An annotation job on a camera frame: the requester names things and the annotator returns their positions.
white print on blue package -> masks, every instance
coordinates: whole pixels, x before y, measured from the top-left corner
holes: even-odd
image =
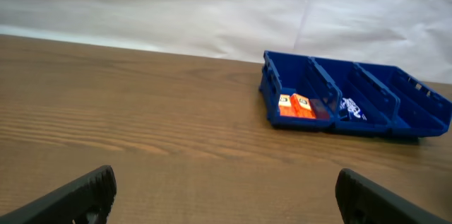
[[[362,113],[361,109],[351,98],[342,98],[342,101],[340,102],[340,109],[343,110],[345,109],[345,107],[347,107],[349,114],[353,114],[353,116],[357,119],[363,119],[364,121],[367,121],[366,116]]]

wooden table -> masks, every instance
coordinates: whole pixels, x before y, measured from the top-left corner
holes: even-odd
[[[0,215],[108,164],[110,224],[341,223],[343,167],[452,220],[451,133],[273,129],[260,79],[260,64],[1,36]]]

bin compartment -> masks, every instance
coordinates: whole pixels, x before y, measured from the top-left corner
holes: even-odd
[[[359,64],[400,99],[394,136],[440,136],[451,123],[452,103],[397,66]]]
[[[356,118],[344,120],[347,110],[335,111],[335,129],[368,134],[385,134],[398,109],[398,98],[359,64],[351,61],[314,58],[334,80],[342,98],[351,99]]]
[[[273,126],[305,129],[325,129],[332,126],[339,92],[331,77],[311,57],[266,51],[264,59],[259,90],[266,102],[267,119]],[[280,115],[280,95],[293,93],[310,99],[315,119]]]

blue and white package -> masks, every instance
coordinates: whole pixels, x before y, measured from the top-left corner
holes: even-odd
[[[342,98],[339,105],[341,121],[365,122],[366,116],[351,98]]]

small orange package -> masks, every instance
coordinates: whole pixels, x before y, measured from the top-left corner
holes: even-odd
[[[309,98],[294,93],[290,97],[290,102],[292,103],[293,109],[295,110],[295,113],[297,114],[298,117],[311,119],[316,118],[316,114],[314,113],[314,111],[311,108],[311,105],[309,104]]]
[[[297,113],[292,108],[292,104],[290,103],[289,95],[281,94],[278,107],[280,108],[280,115],[282,116],[291,116],[291,117],[297,116]]]

